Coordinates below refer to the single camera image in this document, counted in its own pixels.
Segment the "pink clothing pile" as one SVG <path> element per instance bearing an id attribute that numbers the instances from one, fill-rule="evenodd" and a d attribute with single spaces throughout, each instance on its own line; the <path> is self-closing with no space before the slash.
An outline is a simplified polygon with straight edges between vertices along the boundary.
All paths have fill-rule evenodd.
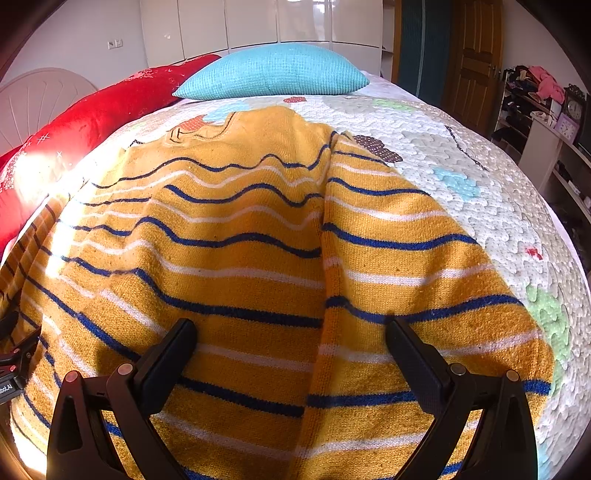
<path id="1" fill-rule="evenodd" d="M 530 66 L 529 72 L 538 81 L 537 95 L 541 100 L 551 99 L 559 104 L 564 102 L 564 88 L 545 68 L 541 66 Z"/>

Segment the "white round headboard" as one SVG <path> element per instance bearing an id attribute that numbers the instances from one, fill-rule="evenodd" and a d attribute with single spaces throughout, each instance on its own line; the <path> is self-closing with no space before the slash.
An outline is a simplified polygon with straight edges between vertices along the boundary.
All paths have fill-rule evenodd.
<path id="1" fill-rule="evenodd" d="M 58 115 L 98 89 L 61 68 L 26 72 L 1 87 L 0 154 L 11 151 Z"/>

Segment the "red floral duvet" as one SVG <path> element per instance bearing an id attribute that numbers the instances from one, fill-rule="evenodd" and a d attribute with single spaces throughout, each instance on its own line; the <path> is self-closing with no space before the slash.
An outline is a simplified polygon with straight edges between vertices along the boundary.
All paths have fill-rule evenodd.
<path id="1" fill-rule="evenodd" d="M 6 247 L 52 185 L 121 126 L 178 100 L 173 92 L 218 60 L 216 54 L 180 65 L 148 68 L 92 93 L 1 157 L 1 246 Z"/>

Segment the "turquoise knit pillow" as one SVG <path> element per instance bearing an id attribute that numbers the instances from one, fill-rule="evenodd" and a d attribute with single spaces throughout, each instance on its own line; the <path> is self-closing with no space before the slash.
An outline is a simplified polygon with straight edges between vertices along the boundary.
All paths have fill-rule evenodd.
<path id="1" fill-rule="evenodd" d="M 346 95 L 370 84 L 362 71 L 334 51 L 301 43 L 240 50 L 211 62 L 173 95 L 209 101 L 273 95 Z"/>

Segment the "white shelf unit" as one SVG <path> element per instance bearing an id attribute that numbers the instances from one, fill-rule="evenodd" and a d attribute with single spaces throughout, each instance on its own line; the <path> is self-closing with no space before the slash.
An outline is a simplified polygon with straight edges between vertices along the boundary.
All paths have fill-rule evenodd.
<path id="1" fill-rule="evenodd" d="M 590 112 L 588 96 L 576 85 L 564 87 L 562 104 L 541 100 L 529 67 L 503 72 L 500 109 L 491 140 L 515 161 L 561 216 L 590 223 L 590 152 L 580 143 Z M 561 113 L 579 124 L 573 143 L 556 131 Z"/>

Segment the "brown wooden door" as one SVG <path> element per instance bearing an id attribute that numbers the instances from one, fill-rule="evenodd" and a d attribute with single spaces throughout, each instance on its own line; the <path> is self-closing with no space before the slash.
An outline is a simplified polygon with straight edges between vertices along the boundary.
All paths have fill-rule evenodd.
<path id="1" fill-rule="evenodd" d="M 487 137 L 496 119 L 503 63 L 503 3 L 454 1 L 442 109 Z"/>

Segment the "dark teal curtain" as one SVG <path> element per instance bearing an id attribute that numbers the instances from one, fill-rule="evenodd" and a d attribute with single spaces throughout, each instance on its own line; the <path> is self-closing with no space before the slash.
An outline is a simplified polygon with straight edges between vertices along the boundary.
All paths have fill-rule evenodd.
<path id="1" fill-rule="evenodd" d="M 398 84 L 428 104 L 442 106 L 452 26 L 450 0 L 404 0 Z"/>

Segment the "yellow striped knit sweater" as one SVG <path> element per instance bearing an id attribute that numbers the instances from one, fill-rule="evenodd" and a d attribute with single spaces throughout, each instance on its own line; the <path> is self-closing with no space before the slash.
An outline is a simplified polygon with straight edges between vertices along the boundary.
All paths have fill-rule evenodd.
<path id="1" fill-rule="evenodd" d="M 287 107 L 174 129 L 50 197 L 1 270 L 41 330 L 12 431 L 48 445 L 67 372 L 137 360 L 180 318 L 197 351 L 154 424 L 193 479 L 381 479 L 426 432 L 385 343 L 406 321 L 470 371 L 553 354 L 474 236 L 356 138 Z"/>

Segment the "white wall socket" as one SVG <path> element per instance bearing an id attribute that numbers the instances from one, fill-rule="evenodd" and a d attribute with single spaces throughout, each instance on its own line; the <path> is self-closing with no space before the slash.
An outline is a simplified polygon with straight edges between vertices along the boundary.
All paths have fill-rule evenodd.
<path id="1" fill-rule="evenodd" d="M 107 49 L 108 50 L 121 48 L 122 46 L 123 46 L 123 41 L 121 39 L 109 40 L 107 42 Z"/>

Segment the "purple alarm clock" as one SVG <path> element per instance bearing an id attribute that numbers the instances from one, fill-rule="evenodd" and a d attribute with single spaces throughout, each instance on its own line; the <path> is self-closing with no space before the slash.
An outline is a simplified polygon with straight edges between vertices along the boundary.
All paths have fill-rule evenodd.
<path id="1" fill-rule="evenodd" d="M 568 143 L 573 143 L 578 134 L 579 124 L 570 116 L 561 113 L 555 125 L 555 131 Z"/>

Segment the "patchwork heart quilt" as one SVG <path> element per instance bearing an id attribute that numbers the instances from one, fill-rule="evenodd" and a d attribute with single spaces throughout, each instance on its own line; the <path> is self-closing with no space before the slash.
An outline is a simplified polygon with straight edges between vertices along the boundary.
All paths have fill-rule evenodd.
<path id="1" fill-rule="evenodd" d="M 541 477 L 562 475 L 582 450 L 590 421 L 590 291 L 583 267 L 558 217 L 513 160 L 443 111 L 394 86 L 345 96 L 183 100 L 114 131 L 86 157 L 85 175 L 98 177 L 120 150 L 195 116 L 218 122 L 231 112 L 269 106 L 381 141 L 398 154 L 397 170 L 485 248 L 554 351 L 555 377 L 537 439 Z"/>

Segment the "white glossy wardrobe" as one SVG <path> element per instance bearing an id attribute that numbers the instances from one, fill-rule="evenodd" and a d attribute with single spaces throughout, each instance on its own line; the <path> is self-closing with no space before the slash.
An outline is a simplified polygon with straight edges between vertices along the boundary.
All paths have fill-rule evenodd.
<path id="1" fill-rule="evenodd" d="M 374 75 L 381 71 L 381 1 L 152 0 L 139 8 L 150 66 L 297 42 L 335 51 Z"/>

